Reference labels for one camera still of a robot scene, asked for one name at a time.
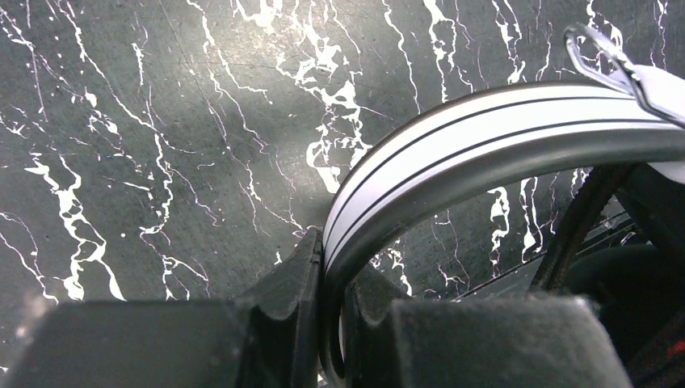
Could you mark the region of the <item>black and white headphones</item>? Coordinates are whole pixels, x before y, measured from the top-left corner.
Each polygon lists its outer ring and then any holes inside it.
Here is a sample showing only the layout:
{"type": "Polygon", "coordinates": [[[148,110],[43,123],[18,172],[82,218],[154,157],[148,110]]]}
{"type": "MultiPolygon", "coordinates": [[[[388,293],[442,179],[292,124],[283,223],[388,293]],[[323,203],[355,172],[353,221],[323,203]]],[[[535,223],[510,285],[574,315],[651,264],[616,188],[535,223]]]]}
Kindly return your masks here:
{"type": "Polygon", "coordinates": [[[683,182],[684,81],[637,65],[584,24],[564,30],[584,82],[532,82],[467,95],[385,137],[353,168],[323,231],[320,358],[346,383],[343,293],[390,240],[423,218],[495,188],[575,167],[655,162],[683,182]]]}

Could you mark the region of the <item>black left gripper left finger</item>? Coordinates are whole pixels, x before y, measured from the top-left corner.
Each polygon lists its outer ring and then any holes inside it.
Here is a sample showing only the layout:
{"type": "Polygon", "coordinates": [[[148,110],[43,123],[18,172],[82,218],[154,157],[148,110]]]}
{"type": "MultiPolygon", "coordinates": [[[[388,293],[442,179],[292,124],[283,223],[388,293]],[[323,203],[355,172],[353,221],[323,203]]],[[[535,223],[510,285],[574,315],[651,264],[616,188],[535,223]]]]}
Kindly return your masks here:
{"type": "Polygon", "coordinates": [[[230,299],[64,304],[8,387],[314,387],[321,232],[230,299]]]}

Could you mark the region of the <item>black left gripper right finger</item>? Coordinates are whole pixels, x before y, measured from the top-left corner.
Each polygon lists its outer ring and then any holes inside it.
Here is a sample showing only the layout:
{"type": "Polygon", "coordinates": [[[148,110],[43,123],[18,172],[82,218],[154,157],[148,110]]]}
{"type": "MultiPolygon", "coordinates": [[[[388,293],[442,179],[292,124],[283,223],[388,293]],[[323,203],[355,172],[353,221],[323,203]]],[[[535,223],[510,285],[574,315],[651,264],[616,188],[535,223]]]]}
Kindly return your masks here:
{"type": "Polygon", "coordinates": [[[345,292],[349,387],[628,387],[578,297],[411,299],[366,267],[345,292]]]}

